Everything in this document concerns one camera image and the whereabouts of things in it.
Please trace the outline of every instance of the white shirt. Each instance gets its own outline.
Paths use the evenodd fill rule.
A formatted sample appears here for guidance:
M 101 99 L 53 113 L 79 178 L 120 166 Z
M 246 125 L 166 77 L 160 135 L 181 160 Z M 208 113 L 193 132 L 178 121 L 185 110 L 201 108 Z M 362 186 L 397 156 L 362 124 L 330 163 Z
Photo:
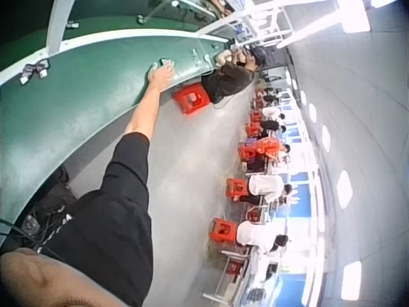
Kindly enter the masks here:
M 241 245 L 253 245 L 259 248 L 260 254 L 269 252 L 274 245 L 277 232 L 272 223 L 264 225 L 244 221 L 237 228 L 236 240 Z
M 276 120 L 281 114 L 281 110 L 278 107 L 264 107 L 261 112 L 264 116 L 272 120 Z
M 253 195 L 264 195 L 270 203 L 281 196 L 284 182 L 279 175 L 253 175 L 249 180 L 249 191 Z

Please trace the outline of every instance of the red stool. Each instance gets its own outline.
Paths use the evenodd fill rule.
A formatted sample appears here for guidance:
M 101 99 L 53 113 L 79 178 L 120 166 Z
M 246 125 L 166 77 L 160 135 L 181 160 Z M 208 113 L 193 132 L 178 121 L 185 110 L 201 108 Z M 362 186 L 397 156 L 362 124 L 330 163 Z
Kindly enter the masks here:
M 248 138 L 255 138 L 259 135 L 260 129 L 260 123 L 247 123 L 245 126 L 245 133 Z
M 209 232 L 209 238 L 216 242 L 236 242 L 237 225 L 225 219 L 215 218 Z
M 252 123 L 261 122 L 261 112 L 260 111 L 251 111 L 251 113 L 250 113 L 250 122 L 252 122 Z
M 226 269 L 227 275 L 238 275 L 240 273 L 240 269 L 243 267 L 243 262 L 238 262 L 236 260 L 230 260 L 228 267 Z
M 228 187 L 226 189 L 227 197 L 249 195 L 246 180 L 229 178 L 227 179 L 227 184 L 228 184 Z
M 174 93 L 172 98 L 177 101 L 184 115 L 192 114 L 210 103 L 210 98 L 200 82 L 184 86 Z
M 238 156 L 242 161 L 248 161 L 255 158 L 257 154 L 256 149 L 253 146 L 240 145 L 238 147 Z

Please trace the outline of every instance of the wrist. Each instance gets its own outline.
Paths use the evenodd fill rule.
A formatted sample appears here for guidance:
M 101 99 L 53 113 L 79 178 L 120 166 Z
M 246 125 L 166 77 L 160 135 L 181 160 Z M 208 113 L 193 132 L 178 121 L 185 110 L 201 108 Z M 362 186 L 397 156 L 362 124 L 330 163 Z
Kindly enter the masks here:
M 147 91 L 158 91 L 159 93 L 162 91 L 160 88 L 158 82 L 155 82 L 154 80 L 149 81 L 148 88 L 146 89 Z

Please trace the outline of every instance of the factory floor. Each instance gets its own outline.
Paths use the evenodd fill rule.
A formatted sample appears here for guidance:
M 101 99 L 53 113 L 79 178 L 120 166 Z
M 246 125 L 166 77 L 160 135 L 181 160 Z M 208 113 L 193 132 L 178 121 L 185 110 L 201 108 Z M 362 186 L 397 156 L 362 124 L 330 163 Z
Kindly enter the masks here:
M 171 90 L 162 94 L 149 154 L 154 275 L 144 307 L 214 306 L 201 293 L 214 291 L 224 259 L 208 242 L 208 229 L 214 217 L 232 218 L 225 181 L 239 169 L 236 149 L 253 94 L 249 86 L 189 118 L 171 99 Z M 99 187 L 130 114 L 66 161 L 74 195 Z

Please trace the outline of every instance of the green workbench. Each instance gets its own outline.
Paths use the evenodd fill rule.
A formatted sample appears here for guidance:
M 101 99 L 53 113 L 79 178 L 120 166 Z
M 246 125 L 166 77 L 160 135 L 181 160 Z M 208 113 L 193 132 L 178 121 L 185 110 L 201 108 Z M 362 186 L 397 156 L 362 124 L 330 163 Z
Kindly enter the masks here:
M 2 218 L 14 223 L 67 157 L 137 104 L 153 62 L 173 60 L 176 85 L 211 71 L 204 55 L 213 59 L 223 48 L 213 40 L 177 36 L 109 40 L 52 57 L 42 80 L 33 77 L 22 86 L 14 77 L 2 85 Z

